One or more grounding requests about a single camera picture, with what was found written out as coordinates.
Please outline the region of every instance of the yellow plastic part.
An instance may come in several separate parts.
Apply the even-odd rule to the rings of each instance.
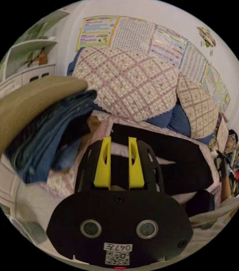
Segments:
[[[108,188],[111,186],[111,137],[104,137],[97,164],[94,186]]]
[[[135,137],[129,137],[129,189],[143,188],[144,177]]]

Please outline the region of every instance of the white wall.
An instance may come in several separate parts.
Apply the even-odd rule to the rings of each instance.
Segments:
[[[216,40],[213,56],[209,48],[201,47],[197,26],[205,24],[191,14],[167,3],[155,0],[84,0],[68,16],[62,33],[57,59],[57,74],[66,75],[68,64],[74,59],[75,47],[83,18],[96,15],[122,15],[145,19],[170,28],[189,39],[212,62],[231,95],[226,116],[232,120],[239,101],[239,61],[226,43],[209,27]]]

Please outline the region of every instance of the chart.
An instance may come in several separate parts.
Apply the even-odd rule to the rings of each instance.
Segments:
[[[118,16],[95,16],[84,19],[76,51],[86,46],[108,46]]]
[[[212,100],[215,103],[216,107],[219,108],[222,103],[222,98],[220,97],[220,95],[218,94],[216,90],[213,94]]]
[[[212,83],[212,85],[216,87],[218,83],[218,79],[219,79],[219,74],[217,70],[210,63],[206,64],[204,76],[207,76],[210,82]]]
[[[213,97],[213,94],[215,92],[215,87],[212,85],[211,81],[208,79],[207,76],[204,76],[201,81],[201,89],[210,97]]]
[[[148,53],[154,30],[154,23],[132,17],[120,17],[115,26],[111,47]]]
[[[219,96],[223,99],[226,92],[227,92],[227,88],[224,84],[224,82],[222,81],[221,77],[219,77],[218,79],[218,83],[216,85],[216,91],[218,92]]]
[[[199,84],[206,63],[207,59],[204,55],[192,43],[188,42],[181,61],[180,71],[192,79],[196,84]]]
[[[186,46],[187,39],[168,28],[158,25],[152,38],[149,55],[164,58],[167,62],[179,68]]]

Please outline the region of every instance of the shelf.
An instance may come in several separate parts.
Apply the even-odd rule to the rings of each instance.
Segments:
[[[68,12],[67,10],[58,9],[50,13],[49,15],[45,16],[44,18],[40,19],[38,23],[50,23],[54,21],[60,21],[66,16],[68,16],[69,14],[70,12]]]
[[[10,56],[13,57],[21,54],[24,55],[31,51],[41,50],[42,47],[56,44],[56,40],[27,40],[11,47]]]

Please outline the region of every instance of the cabinet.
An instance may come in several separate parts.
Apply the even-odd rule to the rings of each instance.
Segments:
[[[15,74],[0,84],[0,99],[19,87],[30,84],[33,80],[54,74],[55,65],[53,64],[33,67]],[[0,161],[0,205],[13,217],[15,216],[16,195],[21,181],[8,159],[2,155]]]

